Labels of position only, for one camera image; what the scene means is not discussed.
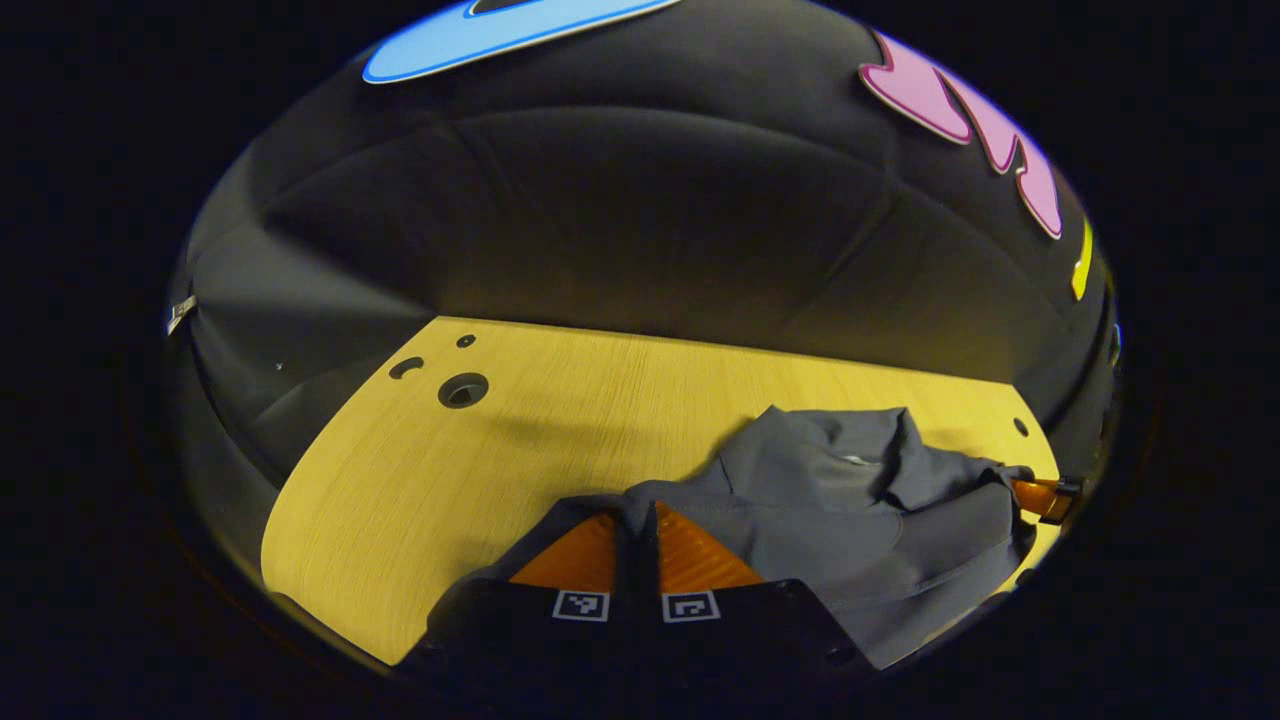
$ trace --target black background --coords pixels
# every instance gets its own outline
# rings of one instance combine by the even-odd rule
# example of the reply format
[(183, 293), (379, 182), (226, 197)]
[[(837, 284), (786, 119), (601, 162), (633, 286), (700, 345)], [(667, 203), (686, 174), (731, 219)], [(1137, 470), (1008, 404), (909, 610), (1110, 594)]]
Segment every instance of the black background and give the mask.
[[(142, 398), (164, 283), (212, 183), (293, 100), (436, 5), (45, 4), (10, 23), (8, 109), (32, 126), (10, 131), (5, 233), (8, 355), (26, 365), (5, 389), (22, 433), (5, 684), (22, 716), (378, 707), (183, 557), (140, 482), (174, 480), (143, 442), (165, 421)], [(1276, 10), (1129, 5), (841, 5), (982, 88), (1073, 179), (1121, 291), (1134, 416), (1155, 425), (1121, 438), (1123, 473), (1021, 602), (868, 701), (873, 715), (1280, 710), (1262, 489), (1280, 283), (1274, 223), (1257, 222), (1274, 204)]]

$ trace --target light wood surface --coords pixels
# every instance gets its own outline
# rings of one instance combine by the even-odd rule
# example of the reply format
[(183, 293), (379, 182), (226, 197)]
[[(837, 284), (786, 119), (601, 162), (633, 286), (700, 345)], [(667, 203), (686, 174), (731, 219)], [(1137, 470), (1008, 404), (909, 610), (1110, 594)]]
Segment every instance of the light wood surface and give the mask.
[[(474, 345), (458, 347), (466, 334), (475, 336)], [(412, 356), (422, 368), (392, 379), (389, 370)], [(471, 407), (445, 407), (439, 388), (461, 373), (485, 375), (488, 395)], [(264, 579), (356, 646), (396, 664), (421, 638), (449, 584), (497, 560), (557, 500), (684, 479), (769, 405), (906, 406), (927, 445), (1057, 477), (1044, 434), (1007, 384), (436, 318), (370, 377), (293, 470), (268, 521)], [(1025, 566), (1038, 562), (1056, 536), (1057, 528), (1039, 525)]]

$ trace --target padded backdrop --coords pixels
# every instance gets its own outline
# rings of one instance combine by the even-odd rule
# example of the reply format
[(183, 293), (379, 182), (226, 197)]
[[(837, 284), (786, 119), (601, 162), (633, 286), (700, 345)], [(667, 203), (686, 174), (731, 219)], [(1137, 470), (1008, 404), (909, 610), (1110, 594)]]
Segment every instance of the padded backdrop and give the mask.
[(861, 85), (882, 55), (855, 20), (684, 0), (408, 82), (365, 83), (367, 56), (257, 137), (191, 231), (183, 382), (256, 473), (188, 482), (282, 486), (436, 314), (1011, 382), (1062, 471), (1092, 462), (1114, 319), (1101, 252), (1071, 293), (1079, 200), (1055, 172), (1053, 241), (980, 142)]

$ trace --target pink shape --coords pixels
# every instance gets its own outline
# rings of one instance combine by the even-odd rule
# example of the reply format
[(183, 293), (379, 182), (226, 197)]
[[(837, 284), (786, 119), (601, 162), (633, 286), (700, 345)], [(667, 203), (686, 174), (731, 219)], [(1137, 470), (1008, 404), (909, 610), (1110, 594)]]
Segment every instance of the pink shape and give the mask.
[(938, 70), (915, 50), (872, 32), (884, 53), (884, 65), (858, 69), (863, 82), (881, 100), (951, 142), (969, 145), (973, 131), (951, 105)]
[(1000, 174), (1009, 172), (1014, 152), (1023, 147), (1023, 167), (1018, 168), (1018, 192), (1036, 222), (1051, 237), (1062, 236), (1062, 217), (1057, 208), (1057, 187), (1048, 158), (1041, 152), (1027, 133), (1018, 129), (995, 105), (960, 78), (938, 68), (932, 60), (896, 40), (872, 31), (881, 51), (883, 65), (864, 64), (858, 74), (863, 83), (888, 106), (914, 119), (937, 135), (969, 145), (973, 131), (951, 104), (946, 85), (960, 97), (965, 111), (978, 126), (983, 147), (991, 167)]
[(951, 90), (960, 97), (969, 117), (978, 126), (982, 145), (987, 149), (991, 167), (1000, 174), (1009, 172), (1014, 164), (1014, 150), (1023, 146), (1023, 167), (1018, 168), (1018, 192), (1023, 204), (1032, 211), (1036, 220), (1053, 240), (1062, 237), (1062, 217), (1057, 210), (1057, 187), (1053, 184), (1053, 170), (1048, 158), (1041, 152), (1027, 133), (1020, 131), (1004, 113), (992, 105), (977, 90), (946, 70), (938, 73), (947, 81)]

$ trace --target gray cloth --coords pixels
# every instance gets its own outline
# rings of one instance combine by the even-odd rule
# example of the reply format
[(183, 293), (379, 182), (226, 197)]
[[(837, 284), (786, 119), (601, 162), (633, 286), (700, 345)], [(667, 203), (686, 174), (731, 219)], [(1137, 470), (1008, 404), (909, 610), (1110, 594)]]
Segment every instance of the gray cloth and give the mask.
[(603, 509), (639, 536), (662, 501), (765, 580), (803, 580), (884, 667), (982, 603), (1021, 564), (1036, 530), (1020, 519), (1015, 478), (1032, 473), (924, 446), (905, 407), (769, 407), (700, 474), (563, 500), (471, 577), (509, 578)]

